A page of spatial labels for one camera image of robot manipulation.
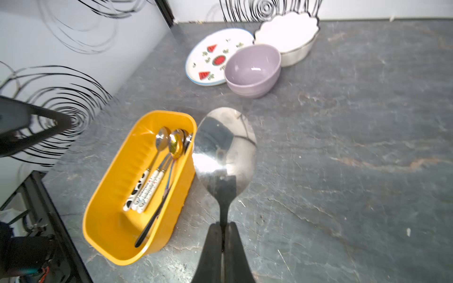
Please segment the black long spoon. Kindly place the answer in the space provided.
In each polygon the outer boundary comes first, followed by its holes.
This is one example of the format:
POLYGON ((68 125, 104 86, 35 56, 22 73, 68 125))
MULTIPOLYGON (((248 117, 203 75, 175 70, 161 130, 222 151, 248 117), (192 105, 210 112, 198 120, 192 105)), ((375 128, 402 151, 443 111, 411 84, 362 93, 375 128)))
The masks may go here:
MULTIPOLYGON (((183 154, 186 152, 190 142, 191 142, 191 139, 188 139, 188 136, 189 136, 189 133, 186 131, 186 139, 185 139, 185 143, 184 143, 184 152, 183 154)), ((164 206, 164 203, 165 203, 165 200, 162 200, 158 206, 158 208, 156 209, 155 213, 153 214, 153 216, 151 217, 151 219, 149 220, 149 222, 147 223, 146 227, 144 228, 144 230, 141 232, 139 238, 136 240, 135 244, 134 244, 134 247, 135 248, 138 248, 141 246, 142 242, 145 240, 147 234, 149 233, 151 227, 153 226, 155 220, 158 218, 158 216, 160 215, 160 212, 164 206)))

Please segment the iridescent gold spoon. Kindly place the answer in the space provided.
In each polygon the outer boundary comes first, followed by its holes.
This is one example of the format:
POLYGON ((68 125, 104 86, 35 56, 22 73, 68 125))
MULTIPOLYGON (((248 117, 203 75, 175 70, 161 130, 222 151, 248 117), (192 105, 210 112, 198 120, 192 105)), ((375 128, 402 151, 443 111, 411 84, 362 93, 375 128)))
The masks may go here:
POLYGON ((170 190, 170 181, 172 170, 176 160, 183 154, 184 152, 184 143, 186 139, 186 131, 183 129, 176 129, 170 134, 170 146, 169 146, 169 153, 170 159, 168 161, 168 166, 170 168, 170 172, 168 173, 168 179, 166 183, 166 188, 163 194, 163 200, 166 199, 169 190, 170 190))

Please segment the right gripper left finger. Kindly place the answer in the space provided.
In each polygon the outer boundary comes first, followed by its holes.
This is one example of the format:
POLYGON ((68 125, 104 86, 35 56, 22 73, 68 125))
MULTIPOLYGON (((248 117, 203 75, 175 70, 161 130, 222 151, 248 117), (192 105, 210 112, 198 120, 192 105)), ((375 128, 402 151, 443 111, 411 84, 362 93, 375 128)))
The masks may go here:
POLYGON ((222 229, 211 224, 192 283, 220 283, 222 271, 222 229))

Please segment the silver spoon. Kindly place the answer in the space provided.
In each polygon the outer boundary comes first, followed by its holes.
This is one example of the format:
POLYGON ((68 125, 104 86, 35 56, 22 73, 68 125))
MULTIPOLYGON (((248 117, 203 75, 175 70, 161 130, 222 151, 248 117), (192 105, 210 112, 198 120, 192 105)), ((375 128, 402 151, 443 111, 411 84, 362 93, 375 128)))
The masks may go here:
POLYGON ((145 186, 142 188, 142 191, 139 193, 138 197, 132 203, 132 209, 137 213, 143 213, 149 202, 152 199, 157 187, 159 186, 158 183, 162 180, 166 169, 164 168, 165 165, 168 163, 171 154, 168 153, 167 156, 164 158, 162 163, 159 167, 152 173, 151 177, 146 181, 145 186))

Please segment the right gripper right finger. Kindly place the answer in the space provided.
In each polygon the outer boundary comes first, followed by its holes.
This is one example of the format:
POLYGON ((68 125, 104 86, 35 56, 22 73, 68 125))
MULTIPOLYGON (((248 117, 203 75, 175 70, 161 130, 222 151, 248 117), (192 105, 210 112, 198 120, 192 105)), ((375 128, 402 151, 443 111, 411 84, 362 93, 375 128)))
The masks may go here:
POLYGON ((255 283, 236 223, 225 230, 224 275, 226 283, 255 283))

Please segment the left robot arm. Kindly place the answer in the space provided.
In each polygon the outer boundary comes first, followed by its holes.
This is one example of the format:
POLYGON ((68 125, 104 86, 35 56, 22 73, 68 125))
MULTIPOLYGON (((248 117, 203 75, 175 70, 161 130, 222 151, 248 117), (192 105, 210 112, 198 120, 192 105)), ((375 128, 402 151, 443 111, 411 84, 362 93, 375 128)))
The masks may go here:
POLYGON ((62 133, 71 127, 71 116, 47 108, 34 106, 8 97, 1 97, 1 157, 12 156, 41 141, 62 133), (30 129, 33 118, 50 119, 54 125, 21 137, 20 132, 30 129))

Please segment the cow pattern handle spoon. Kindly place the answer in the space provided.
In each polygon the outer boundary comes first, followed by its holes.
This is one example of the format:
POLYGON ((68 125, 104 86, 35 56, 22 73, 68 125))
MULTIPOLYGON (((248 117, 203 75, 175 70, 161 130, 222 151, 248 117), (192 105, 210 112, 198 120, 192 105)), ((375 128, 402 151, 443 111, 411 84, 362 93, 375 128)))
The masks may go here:
POLYGON ((170 129, 168 127, 162 127, 159 130, 159 132, 156 134, 156 136, 155 136, 155 147, 156 147, 157 152, 154 155, 154 157, 153 157, 151 163, 149 164, 149 166, 147 167, 147 169, 143 172, 142 176, 138 180, 138 182, 135 185, 133 191, 131 192, 131 194, 127 198, 127 200, 126 200, 126 202, 125 202, 125 204, 123 206, 123 210, 125 212, 127 212, 131 208, 133 201, 136 199, 136 197, 138 196, 142 186, 146 182, 147 177, 149 175, 149 172, 151 171, 152 166, 156 162, 156 159, 158 158, 160 152, 163 151, 168 146, 169 135, 170 135, 170 129))

